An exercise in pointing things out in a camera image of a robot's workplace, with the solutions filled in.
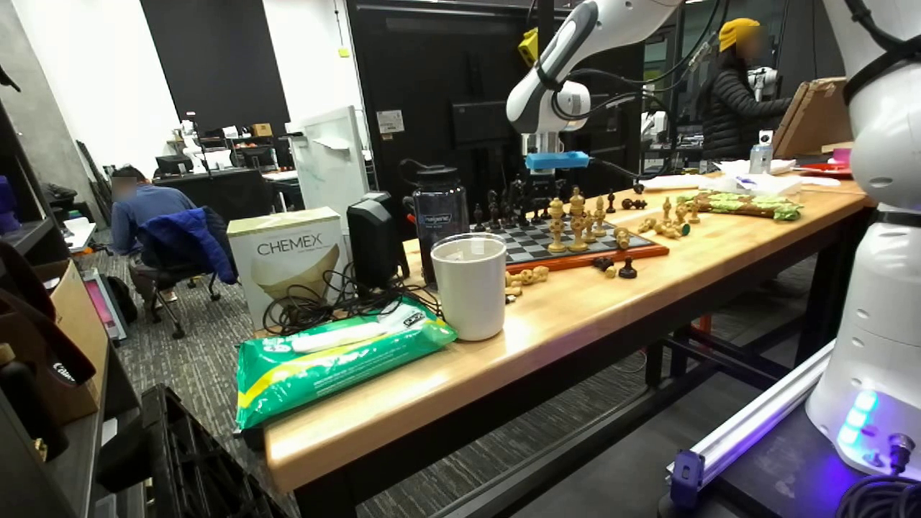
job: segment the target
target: chess board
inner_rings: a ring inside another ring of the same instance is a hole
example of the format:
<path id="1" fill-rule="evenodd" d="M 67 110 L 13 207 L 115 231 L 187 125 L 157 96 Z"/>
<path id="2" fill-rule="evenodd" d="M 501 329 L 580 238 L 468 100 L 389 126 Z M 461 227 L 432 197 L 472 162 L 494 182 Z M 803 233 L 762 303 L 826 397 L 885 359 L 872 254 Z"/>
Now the chess board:
<path id="1" fill-rule="evenodd" d="M 549 221 L 539 221 L 533 227 L 508 227 L 503 231 L 503 241 L 505 241 L 505 259 L 508 259 L 508 273 L 527 270 L 527 269 L 549 269 L 549 270 L 567 270 L 567 269 L 583 269 L 592 264 L 595 259 L 613 259 L 613 263 L 623 263 L 623 259 L 645 259 L 645 257 L 668 257 L 668 249 L 645 238 L 645 236 L 629 236 L 629 249 L 628 250 L 615 250 L 613 241 L 613 224 L 603 224 L 602 231 L 595 231 L 595 241 L 590 241 L 583 250 L 573 250 L 573 236 L 564 233 L 560 254 L 549 254 Z"/>

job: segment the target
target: computer screen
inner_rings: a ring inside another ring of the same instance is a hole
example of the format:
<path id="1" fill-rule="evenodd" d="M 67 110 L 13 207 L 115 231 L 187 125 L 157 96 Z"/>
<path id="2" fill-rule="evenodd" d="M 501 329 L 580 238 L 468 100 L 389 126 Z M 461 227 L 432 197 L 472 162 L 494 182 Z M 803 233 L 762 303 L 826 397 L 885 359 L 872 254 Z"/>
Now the computer screen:
<path id="1" fill-rule="evenodd" d="M 187 155 L 157 155 L 156 158 L 156 174 L 157 177 L 182 177 L 190 174 L 192 162 Z"/>

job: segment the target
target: person in yellow hat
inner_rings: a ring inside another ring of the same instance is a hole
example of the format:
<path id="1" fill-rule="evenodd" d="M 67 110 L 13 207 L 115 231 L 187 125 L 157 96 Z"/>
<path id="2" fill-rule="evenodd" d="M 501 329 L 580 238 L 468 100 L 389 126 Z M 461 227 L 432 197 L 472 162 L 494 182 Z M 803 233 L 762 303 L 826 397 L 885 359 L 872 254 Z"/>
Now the person in yellow hat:
<path id="1" fill-rule="evenodd" d="M 698 96 L 705 158 L 747 158 L 756 131 L 770 126 L 789 106 L 789 97 L 756 100 L 747 85 L 747 69 L 760 56 L 760 24 L 754 17 L 724 20 L 718 40 L 718 72 Z"/>

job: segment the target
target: bottle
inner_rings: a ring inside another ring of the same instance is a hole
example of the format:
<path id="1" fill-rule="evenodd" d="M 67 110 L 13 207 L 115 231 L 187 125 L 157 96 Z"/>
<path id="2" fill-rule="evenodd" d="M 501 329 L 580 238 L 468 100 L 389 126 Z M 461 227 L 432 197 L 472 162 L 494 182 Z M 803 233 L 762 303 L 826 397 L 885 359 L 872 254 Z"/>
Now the bottle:
<path id="1" fill-rule="evenodd" d="M 773 133 L 770 131 L 760 131 L 756 133 L 756 144 L 750 148 L 747 155 L 747 174 L 760 177 L 760 174 L 770 174 L 770 162 L 773 162 Z"/>
<path id="2" fill-rule="evenodd" d="M 468 214 L 467 214 L 467 191 L 461 184 L 458 167 L 446 165 L 421 165 L 418 187 L 408 197 L 408 211 L 413 217 L 421 254 L 422 254 L 422 279 L 433 285 L 432 270 L 432 244 L 436 238 L 468 233 Z"/>

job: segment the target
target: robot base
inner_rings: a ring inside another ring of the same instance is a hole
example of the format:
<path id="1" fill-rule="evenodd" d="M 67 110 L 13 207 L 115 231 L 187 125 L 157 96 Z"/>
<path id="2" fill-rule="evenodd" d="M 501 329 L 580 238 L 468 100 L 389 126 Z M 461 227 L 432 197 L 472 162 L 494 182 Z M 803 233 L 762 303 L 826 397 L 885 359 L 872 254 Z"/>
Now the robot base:
<path id="1" fill-rule="evenodd" d="M 921 227 L 875 221 L 855 257 L 828 369 L 806 403 L 838 454 L 921 482 Z"/>

